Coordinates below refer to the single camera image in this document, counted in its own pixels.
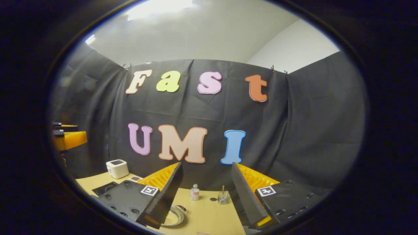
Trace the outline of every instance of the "white box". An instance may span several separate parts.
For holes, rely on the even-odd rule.
[[[107,171],[110,176],[115,179],[120,179],[129,175],[128,165],[124,160],[113,160],[106,162]]]

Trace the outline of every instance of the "black curtain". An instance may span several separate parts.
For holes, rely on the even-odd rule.
[[[152,69],[142,87],[126,94],[133,73]],[[168,71],[179,71],[179,89],[159,92],[156,84]],[[222,90],[214,95],[197,90],[203,72],[219,72]],[[245,78],[259,74],[267,81],[265,102],[249,96]],[[147,176],[176,163],[158,157],[160,125],[173,125],[183,139],[192,127],[208,130],[203,142],[205,163],[184,163],[181,187],[202,190],[232,186],[225,157],[227,130],[246,132],[241,164],[279,181],[294,180],[323,190],[335,187],[353,164],[363,137],[365,97],[362,78],[343,52],[295,72],[215,60],[153,62],[124,69],[87,45],[63,68],[52,99],[54,119],[79,125],[88,143],[66,153],[76,178],[106,171],[105,162],[123,159],[131,173]],[[146,125],[151,151],[142,156],[130,146],[128,124]],[[138,144],[143,135],[139,130]]]
[[[75,178],[107,171],[110,114],[125,73],[126,69],[85,43],[77,46],[61,68],[50,99],[52,118],[87,132],[87,143],[64,154]]]

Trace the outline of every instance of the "foam letter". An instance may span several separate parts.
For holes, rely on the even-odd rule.
[[[204,72],[200,75],[201,84],[197,85],[197,90],[201,94],[216,94],[222,88],[222,83],[218,81],[221,79],[222,75],[219,72]]]
[[[170,148],[173,150],[177,160],[181,160],[186,150],[189,154],[184,158],[187,162],[204,163],[205,158],[202,156],[203,138],[208,133],[205,128],[191,128],[184,140],[181,140],[176,128],[171,125],[161,125],[158,130],[163,136],[161,144],[161,153],[158,155],[161,159],[172,160],[173,155],[170,154]]]
[[[261,86],[266,87],[267,82],[261,80],[261,76],[256,74],[246,77],[245,80],[250,83],[250,97],[251,99],[264,102],[267,100],[267,95],[261,93]]]
[[[129,88],[126,89],[125,93],[135,94],[138,91],[138,89],[136,88],[136,85],[138,85],[138,87],[141,87],[142,84],[144,84],[145,78],[151,76],[152,73],[153,71],[151,69],[144,70],[144,71],[136,71],[133,74],[132,82],[129,85]]]
[[[175,92],[180,87],[178,85],[178,81],[180,80],[180,73],[178,71],[166,72],[161,78],[163,80],[157,83],[157,91],[159,92]]]
[[[232,164],[233,162],[240,163],[240,149],[242,139],[245,137],[245,132],[242,130],[227,130],[225,137],[228,139],[227,153],[221,159],[222,164]]]
[[[141,148],[137,143],[136,138],[136,131],[139,129],[137,124],[129,123],[129,141],[131,143],[132,149],[141,154],[141,155],[148,155],[150,153],[150,134],[153,131],[151,127],[142,126],[141,130],[144,132],[144,147]]]

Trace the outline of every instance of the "ceiling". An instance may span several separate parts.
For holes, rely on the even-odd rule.
[[[90,46],[125,67],[172,59],[245,63],[298,19],[262,0],[193,0],[131,21],[121,13],[92,32]]]

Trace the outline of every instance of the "wooden table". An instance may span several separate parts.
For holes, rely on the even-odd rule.
[[[91,195],[95,195],[92,189],[108,184],[112,181],[121,183],[136,175],[129,174],[120,179],[112,178],[109,173],[76,179],[80,186]],[[218,191],[200,191],[199,200],[190,200],[190,189],[179,188],[174,197],[173,205],[181,205],[186,208],[184,221],[176,226],[150,229],[169,235],[196,235],[196,232],[210,235],[245,235],[244,228],[235,211],[232,200],[228,204],[219,205],[210,198],[218,197]]]

